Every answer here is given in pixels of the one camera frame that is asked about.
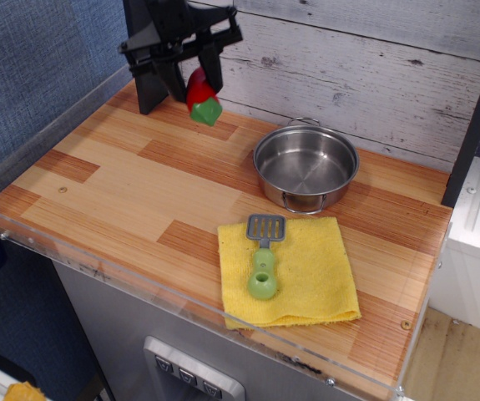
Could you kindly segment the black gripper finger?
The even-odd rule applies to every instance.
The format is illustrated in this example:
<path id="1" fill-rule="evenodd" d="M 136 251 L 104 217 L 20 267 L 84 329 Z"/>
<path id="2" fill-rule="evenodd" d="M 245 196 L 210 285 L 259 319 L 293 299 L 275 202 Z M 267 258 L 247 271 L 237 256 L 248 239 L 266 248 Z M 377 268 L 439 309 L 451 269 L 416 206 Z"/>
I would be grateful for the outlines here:
<path id="1" fill-rule="evenodd" d="M 180 71 L 179 62 L 175 59 L 155 59 L 152 64 L 159 79 L 173 98 L 185 103 L 187 88 Z"/>
<path id="2" fill-rule="evenodd" d="M 205 72 L 205 77 L 210 87 L 217 94 L 223 88 L 223 78 L 220 64 L 220 52 L 217 47 L 210 43 L 205 45 L 198 54 L 200 67 Z"/>

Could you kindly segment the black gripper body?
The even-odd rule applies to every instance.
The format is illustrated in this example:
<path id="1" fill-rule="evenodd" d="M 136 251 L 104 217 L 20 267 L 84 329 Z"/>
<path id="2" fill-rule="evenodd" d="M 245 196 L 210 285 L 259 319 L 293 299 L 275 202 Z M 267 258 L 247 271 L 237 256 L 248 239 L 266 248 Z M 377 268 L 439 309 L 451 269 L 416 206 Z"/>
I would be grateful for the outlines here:
<path id="1" fill-rule="evenodd" d="M 234 6 L 199 8 L 186 1 L 145 1 L 152 22 L 119 45 L 133 72 L 154 68 L 155 59 L 179 63 L 198 58 L 207 44 L 220 54 L 224 47 L 242 40 Z"/>

